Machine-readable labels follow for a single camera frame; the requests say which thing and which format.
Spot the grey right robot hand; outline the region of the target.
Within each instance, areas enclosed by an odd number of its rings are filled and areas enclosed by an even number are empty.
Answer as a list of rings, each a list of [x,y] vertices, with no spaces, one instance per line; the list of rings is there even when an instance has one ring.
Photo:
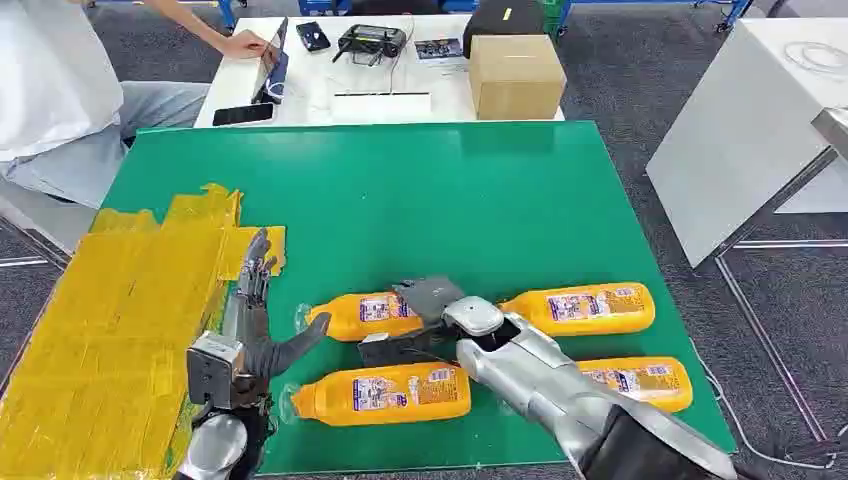
[[[425,326],[444,323],[445,309],[466,297],[466,293],[446,276],[401,280],[392,290],[422,320]]]

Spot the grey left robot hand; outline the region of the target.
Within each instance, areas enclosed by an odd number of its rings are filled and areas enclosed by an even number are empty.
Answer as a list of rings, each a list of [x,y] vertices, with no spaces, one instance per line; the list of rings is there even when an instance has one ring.
[[[326,337],[332,315],[320,313],[309,326],[286,341],[275,341],[269,333],[267,296],[271,268],[277,258],[266,259],[271,241],[265,227],[251,239],[241,270],[237,289],[231,300],[235,313],[235,336],[244,345],[243,365],[233,382],[234,392],[247,403],[268,391],[272,378],[285,373]]]

